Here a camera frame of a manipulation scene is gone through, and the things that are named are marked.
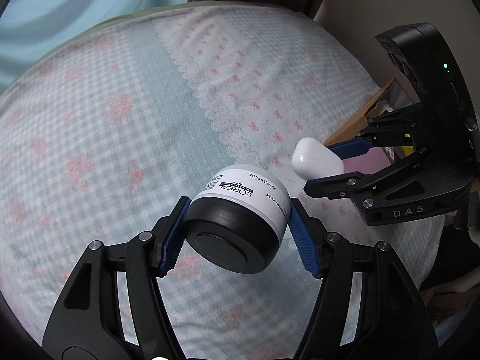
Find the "person's hand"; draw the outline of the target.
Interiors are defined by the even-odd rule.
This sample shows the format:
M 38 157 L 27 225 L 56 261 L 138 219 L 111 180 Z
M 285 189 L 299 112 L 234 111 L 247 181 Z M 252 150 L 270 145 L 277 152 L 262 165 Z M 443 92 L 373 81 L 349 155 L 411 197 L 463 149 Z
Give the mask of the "person's hand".
M 480 231 L 475 227 L 470 227 L 468 229 L 468 234 L 470 240 L 477 246 L 480 246 Z

